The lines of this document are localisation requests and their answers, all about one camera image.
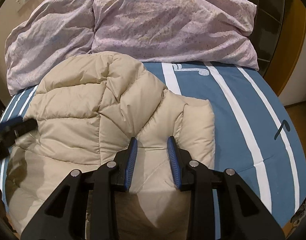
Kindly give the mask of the beige quilted down jacket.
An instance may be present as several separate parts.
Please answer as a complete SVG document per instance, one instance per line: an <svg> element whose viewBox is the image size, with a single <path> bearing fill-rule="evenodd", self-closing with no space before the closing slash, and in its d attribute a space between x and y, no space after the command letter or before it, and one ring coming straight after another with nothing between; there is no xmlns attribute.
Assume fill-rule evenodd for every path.
<svg viewBox="0 0 306 240"><path fill-rule="evenodd" d="M22 233L71 172L111 161L137 138L128 193L116 195L121 239L185 239L190 194L175 188L166 143L214 167L214 112L208 100L176 95L129 55L73 56L40 82L24 116L38 128L12 149L5 192L10 218Z"/></svg>

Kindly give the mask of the blue white striped bedsheet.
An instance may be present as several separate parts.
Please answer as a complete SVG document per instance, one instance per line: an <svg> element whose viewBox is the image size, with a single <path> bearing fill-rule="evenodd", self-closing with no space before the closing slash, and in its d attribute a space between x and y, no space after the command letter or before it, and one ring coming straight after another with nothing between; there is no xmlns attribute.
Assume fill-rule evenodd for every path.
<svg viewBox="0 0 306 240"><path fill-rule="evenodd" d="M306 159L288 113L265 80L254 70L217 62L142 64L174 94L211 103L215 157L210 169L235 170L283 228L306 197ZM0 123L12 118L27 120L25 113L40 82L12 98ZM0 161L0 203L8 238L21 239L22 233L10 218L5 192L15 144ZM215 239L221 239L218 209L215 216Z"/></svg>

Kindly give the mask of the lilac crumpled duvet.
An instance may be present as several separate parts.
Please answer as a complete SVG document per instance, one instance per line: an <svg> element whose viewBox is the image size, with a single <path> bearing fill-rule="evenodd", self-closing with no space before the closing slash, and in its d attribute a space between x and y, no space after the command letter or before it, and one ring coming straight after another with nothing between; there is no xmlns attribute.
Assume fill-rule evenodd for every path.
<svg viewBox="0 0 306 240"><path fill-rule="evenodd" d="M142 62L216 61L259 70L248 0L45 0L5 41L11 95L71 56L114 51Z"/></svg>

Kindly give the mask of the dark wooden shelf unit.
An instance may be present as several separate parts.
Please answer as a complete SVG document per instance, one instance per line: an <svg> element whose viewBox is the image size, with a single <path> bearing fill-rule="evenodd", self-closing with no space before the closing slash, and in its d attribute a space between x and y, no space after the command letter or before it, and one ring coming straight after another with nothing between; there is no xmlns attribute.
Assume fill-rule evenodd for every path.
<svg viewBox="0 0 306 240"><path fill-rule="evenodd" d="M249 0L257 6L250 41L259 73L276 95L286 87L306 36L306 8L301 0Z"/></svg>

